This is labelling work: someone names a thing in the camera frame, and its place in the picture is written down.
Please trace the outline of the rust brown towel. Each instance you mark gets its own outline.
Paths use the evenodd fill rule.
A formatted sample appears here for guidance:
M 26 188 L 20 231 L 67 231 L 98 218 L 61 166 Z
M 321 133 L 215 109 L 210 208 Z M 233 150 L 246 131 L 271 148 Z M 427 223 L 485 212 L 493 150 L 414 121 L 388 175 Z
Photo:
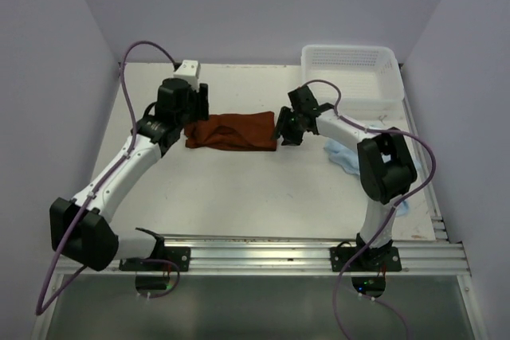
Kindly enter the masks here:
M 184 128 L 186 147 L 224 151 L 276 151 L 274 113 L 210 115 Z

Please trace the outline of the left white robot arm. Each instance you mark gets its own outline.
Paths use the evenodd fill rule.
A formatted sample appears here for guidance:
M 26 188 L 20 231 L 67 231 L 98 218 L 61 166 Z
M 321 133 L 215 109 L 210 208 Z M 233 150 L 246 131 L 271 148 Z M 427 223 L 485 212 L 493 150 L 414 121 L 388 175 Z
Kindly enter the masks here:
M 110 223 L 133 186 L 179 140 L 184 127 L 208 120 L 208 86 L 165 79 L 151 107 L 155 112 L 144 113 L 136 122 L 108 168 L 73 198 L 59 197 L 50 206 L 55 253 L 95 271 L 104 270 L 114 260 L 137 259 L 151 271 L 165 263 L 162 236 L 142 228 L 115 233 Z

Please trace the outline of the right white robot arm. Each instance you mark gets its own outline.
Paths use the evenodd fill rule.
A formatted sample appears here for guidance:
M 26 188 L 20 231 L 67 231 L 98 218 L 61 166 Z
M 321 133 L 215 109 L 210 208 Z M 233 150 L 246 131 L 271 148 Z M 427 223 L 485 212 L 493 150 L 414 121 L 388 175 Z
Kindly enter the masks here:
M 338 114 L 330 103 L 319 104 L 309 86 L 288 94 L 291 106 L 280 110 L 273 136 L 284 146 L 299 146 L 306 132 L 320 135 L 353 150 L 359 180 L 367 195 L 363 226 L 355 247 L 331 249 L 335 272 L 375 272 L 392 261 L 392 229 L 397 200 L 410 191 L 418 173 L 400 130 L 380 131 Z

